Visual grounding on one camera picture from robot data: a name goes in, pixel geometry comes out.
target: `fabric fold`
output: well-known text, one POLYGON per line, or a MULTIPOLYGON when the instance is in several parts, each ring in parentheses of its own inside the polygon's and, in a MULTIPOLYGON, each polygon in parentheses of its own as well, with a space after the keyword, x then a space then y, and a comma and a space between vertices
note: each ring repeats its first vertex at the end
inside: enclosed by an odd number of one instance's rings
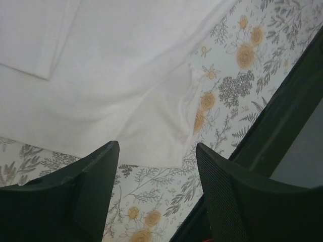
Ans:
POLYGON ((201 73, 186 58, 235 0, 83 0, 49 82, 0 66, 0 136, 84 157, 180 167, 201 73))
POLYGON ((80 0, 0 0, 0 64, 49 79, 80 0))

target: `white sheet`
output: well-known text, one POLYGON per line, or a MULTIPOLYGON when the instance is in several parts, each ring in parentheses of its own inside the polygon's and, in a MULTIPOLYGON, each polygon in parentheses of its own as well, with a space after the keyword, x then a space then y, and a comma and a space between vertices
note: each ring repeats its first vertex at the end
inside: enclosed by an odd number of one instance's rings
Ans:
POLYGON ((180 167, 202 74, 185 62, 235 0, 83 0, 49 82, 0 67, 0 136, 121 164, 180 167))
POLYGON ((80 0, 0 0, 0 64, 49 79, 80 0))

